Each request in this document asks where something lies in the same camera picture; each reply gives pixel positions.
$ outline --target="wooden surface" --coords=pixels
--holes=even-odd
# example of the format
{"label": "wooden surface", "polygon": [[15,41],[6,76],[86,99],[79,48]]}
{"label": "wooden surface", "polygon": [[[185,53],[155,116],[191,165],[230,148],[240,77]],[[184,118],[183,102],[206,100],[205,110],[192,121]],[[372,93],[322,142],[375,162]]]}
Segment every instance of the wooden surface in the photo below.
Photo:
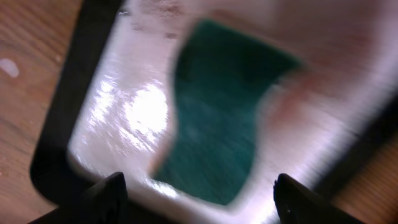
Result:
{"label": "wooden surface", "polygon": [[[27,223],[53,209],[34,189],[29,164],[59,76],[81,0],[1,0],[0,223]],[[368,223],[398,217],[398,138],[335,200]]]}

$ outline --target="wooden table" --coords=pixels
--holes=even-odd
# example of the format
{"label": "wooden table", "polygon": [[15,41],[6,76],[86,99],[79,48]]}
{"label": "wooden table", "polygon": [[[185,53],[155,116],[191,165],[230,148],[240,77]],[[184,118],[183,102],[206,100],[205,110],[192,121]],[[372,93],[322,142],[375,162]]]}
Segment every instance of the wooden table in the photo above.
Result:
{"label": "wooden table", "polygon": [[[81,0],[2,0],[0,60],[0,223],[27,223],[54,208],[33,188],[29,165],[58,80]],[[368,223],[398,217],[398,137],[335,200]]]}

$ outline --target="green sponge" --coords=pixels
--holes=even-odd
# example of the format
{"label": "green sponge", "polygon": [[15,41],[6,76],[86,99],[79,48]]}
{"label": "green sponge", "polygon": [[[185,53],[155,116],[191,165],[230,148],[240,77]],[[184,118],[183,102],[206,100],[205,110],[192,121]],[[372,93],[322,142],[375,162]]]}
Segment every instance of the green sponge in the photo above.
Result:
{"label": "green sponge", "polygon": [[175,69],[178,133],[154,176],[186,194],[229,204],[256,154],[261,96],[298,61],[213,21],[200,22]]}

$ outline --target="shiny white surface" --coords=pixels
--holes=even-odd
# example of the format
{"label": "shiny white surface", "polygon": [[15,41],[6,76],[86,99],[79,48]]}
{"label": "shiny white surface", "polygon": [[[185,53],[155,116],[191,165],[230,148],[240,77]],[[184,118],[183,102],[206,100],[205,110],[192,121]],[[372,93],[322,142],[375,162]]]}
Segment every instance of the shiny white surface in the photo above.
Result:
{"label": "shiny white surface", "polygon": [[[314,184],[398,83],[397,4],[366,2],[130,0],[87,94],[71,163],[91,179],[124,172],[133,200],[182,222],[269,223],[277,218],[278,174]],[[358,16],[358,8],[372,16]],[[175,134],[170,83],[178,50],[213,9],[244,18],[256,27],[245,31],[308,65],[264,95],[252,176],[228,207],[149,178]]]}

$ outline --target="brown wood grain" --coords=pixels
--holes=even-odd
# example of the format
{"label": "brown wood grain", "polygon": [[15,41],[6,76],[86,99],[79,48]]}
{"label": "brown wood grain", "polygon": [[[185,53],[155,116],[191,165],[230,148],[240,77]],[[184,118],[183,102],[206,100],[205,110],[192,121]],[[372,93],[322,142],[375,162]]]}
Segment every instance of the brown wood grain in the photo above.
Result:
{"label": "brown wood grain", "polygon": [[[0,223],[27,223],[53,209],[33,188],[29,165],[58,80],[81,0],[2,0],[0,59]],[[368,223],[398,216],[398,138],[336,198],[335,204]]]}

